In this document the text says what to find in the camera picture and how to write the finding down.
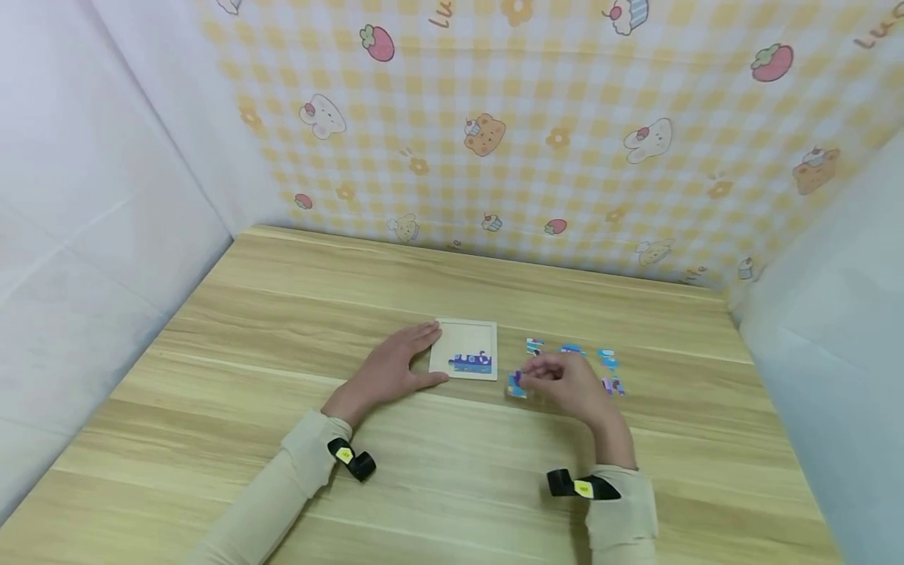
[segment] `gingham wallpaper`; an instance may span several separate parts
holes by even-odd
[[[195,8],[297,226],[730,300],[904,123],[904,2]]]

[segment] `person's right hand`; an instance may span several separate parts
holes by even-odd
[[[593,427],[617,408],[593,367],[580,353],[543,353],[521,369],[521,386],[539,391],[571,416]]]
[[[597,463],[637,470],[631,430],[580,353],[544,353],[522,369],[521,386],[539,391],[593,433]]]

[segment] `wooden table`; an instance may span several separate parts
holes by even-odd
[[[504,395],[526,337],[616,350],[661,563],[838,562],[712,292],[258,227],[0,529],[0,563],[179,562],[306,410],[386,334],[434,316],[495,320],[500,380],[372,415],[354,443],[377,473],[339,471],[273,563],[588,562],[586,503],[551,499],[544,477],[588,468],[587,432]]]

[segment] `wrist strap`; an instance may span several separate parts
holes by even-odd
[[[546,474],[553,496],[583,496],[589,500],[618,500],[621,493],[606,479],[590,475],[571,480],[568,469],[556,469]]]
[[[343,438],[336,438],[326,444],[330,455],[336,458],[336,461],[345,465],[348,472],[352,476],[363,483],[367,478],[373,475],[377,470],[377,463],[371,457],[371,454],[362,451],[359,454],[354,453],[352,446]]]

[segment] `puzzle piece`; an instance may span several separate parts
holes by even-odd
[[[508,387],[505,390],[509,393],[509,396],[514,396],[516,399],[527,398],[527,391],[521,388],[520,371],[515,371],[509,374]]]
[[[620,396],[625,396],[625,388],[622,386],[621,380],[616,376],[612,377],[612,388],[618,391]]]
[[[580,345],[577,344],[562,344],[561,349],[559,349],[560,353],[580,353],[581,357],[587,357],[587,354],[581,351]]]
[[[621,379],[616,375],[616,367],[620,365],[618,360],[616,359],[616,352],[611,349],[597,349],[597,355],[599,355],[599,363],[604,365],[609,372],[612,373],[612,382],[609,382],[609,379],[603,379],[603,385],[606,387],[606,390],[609,394],[613,394],[613,391],[617,391],[620,396],[625,396],[625,387],[622,386]]]
[[[545,344],[542,339],[534,339],[532,337],[527,338],[527,353],[532,353],[534,357],[542,353],[540,351],[540,346]]]
[[[477,372],[489,374],[493,370],[493,358],[484,355],[484,351],[477,355],[464,355],[459,353],[454,359],[449,359],[452,370],[456,372]]]

